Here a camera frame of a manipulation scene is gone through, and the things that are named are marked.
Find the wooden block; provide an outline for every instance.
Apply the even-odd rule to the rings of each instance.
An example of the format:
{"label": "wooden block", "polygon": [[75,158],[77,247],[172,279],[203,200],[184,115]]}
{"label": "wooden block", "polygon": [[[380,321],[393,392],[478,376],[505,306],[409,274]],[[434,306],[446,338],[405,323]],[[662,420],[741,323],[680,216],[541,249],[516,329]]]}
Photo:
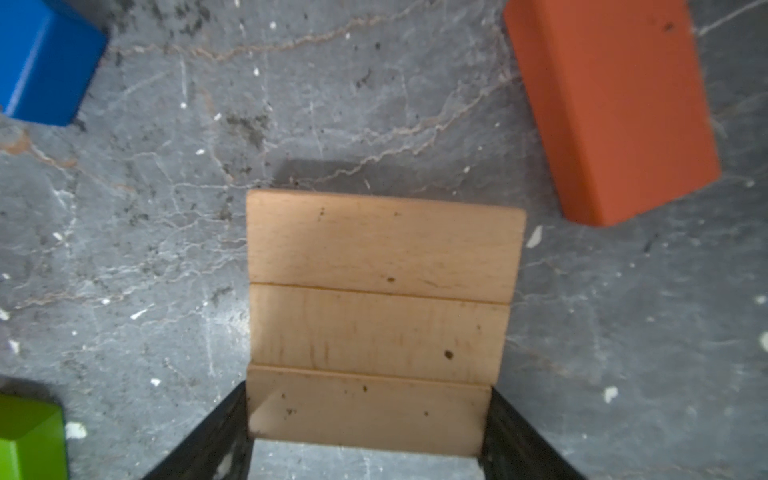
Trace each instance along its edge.
{"label": "wooden block", "polygon": [[719,177],[684,0],[510,0],[504,17],[569,220],[612,225]]}
{"label": "wooden block", "polygon": [[252,190],[252,283],[509,303],[525,212],[357,195]]}
{"label": "wooden block", "polygon": [[253,436],[477,456],[490,386],[249,366]]}
{"label": "wooden block", "polygon": [[251,362],[496,383],[509,307],[297,286],[250,286]]}

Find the gray stone floor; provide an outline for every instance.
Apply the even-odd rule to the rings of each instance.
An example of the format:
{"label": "gray stone floor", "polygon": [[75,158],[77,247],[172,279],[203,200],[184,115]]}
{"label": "gray stone floor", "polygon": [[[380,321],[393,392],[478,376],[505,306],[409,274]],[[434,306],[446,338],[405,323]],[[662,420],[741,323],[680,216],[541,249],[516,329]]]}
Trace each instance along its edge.
{"label": "gray stone floor", "polygon": [[[0,373],[83,425],[73,480],[141,477],[243,379],[255,187],[525,208],[512,404],[591,478],[768,477],[768,2],[690,1],[722,180],[602,230],[558,212],[502,0],[76,4],[112,32],[78,121],[0,119]],[[251,477],[480,472],[258,442]]]}

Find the wooden block front face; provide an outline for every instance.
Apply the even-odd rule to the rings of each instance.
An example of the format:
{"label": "wooden block front face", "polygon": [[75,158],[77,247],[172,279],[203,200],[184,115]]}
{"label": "wooden block front face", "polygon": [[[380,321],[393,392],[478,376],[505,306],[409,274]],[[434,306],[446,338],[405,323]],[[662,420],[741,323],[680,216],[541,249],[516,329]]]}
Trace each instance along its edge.
{"label": "wooden block front face", "polygon": [[253,284],[250,315],[254,363],[492,385],[509,307]]}
{"label": "wooden block front face", "polygon": [[525,212],[252,190],[247,227],[252,283],[507,304]]}
{"label": "wooden block front face", "polygon": [[477,456],[490,386],[249,366],[248,426],[263,439]]}

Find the red-orange block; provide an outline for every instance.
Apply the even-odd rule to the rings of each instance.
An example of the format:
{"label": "red-orange block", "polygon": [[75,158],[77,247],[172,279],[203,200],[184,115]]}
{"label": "red-orange block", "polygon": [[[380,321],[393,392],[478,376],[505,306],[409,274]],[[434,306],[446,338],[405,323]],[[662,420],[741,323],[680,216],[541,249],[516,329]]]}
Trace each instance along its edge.
{"label": "red-orange block", "polygon": [[685,0],[511,0],[565,216],[607,226],[720,176]]}

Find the white speck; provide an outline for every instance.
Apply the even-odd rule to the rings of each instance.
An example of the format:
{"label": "white speck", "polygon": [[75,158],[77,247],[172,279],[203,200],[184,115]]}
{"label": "white speck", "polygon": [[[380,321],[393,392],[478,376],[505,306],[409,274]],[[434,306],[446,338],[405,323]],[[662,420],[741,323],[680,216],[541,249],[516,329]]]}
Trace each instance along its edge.
{"label": "white speck", "polygon": [[619,389],[614,386],[609,386],[603,391],[603,400],[606,403],[611,403],[611,400],[619,396]]}
{"label": "white speck", "polygon": [[763,350],[768,352],[768,332],[763,332],[763,334],[760,335],[760,346],[763,347]]}
{"label": "white speck", "polygon": [[131,315],[131,320],[136,320],[138,317],[144,315],[147,312],[147,310],[149,309],[145,308],[144,310],[139,310],[138,312],[134,313],[133,315]]}
{"label": "white speck", "polygon": [[64,437],[74,440],[82,440],[88,436],[88,430],[85,429],[85,425],[80,422],[67,422],[64,425]]}
{"label": "white speck", "polygon": [[528,243],[525,244],[526,248],[533,248],[536,247],[541,243],[541,232],[543,231],[544,227],[542,225],[536,226],[535,229],[533,229],[533,233],[531,233],[531,238],[528,239]]}
{"label": "white speck", "polygon": [[216,467],[216,475],[214,478],[224,478],[232,469],[232,452],[227,453],[224,458],[221,459],[221,463]]}

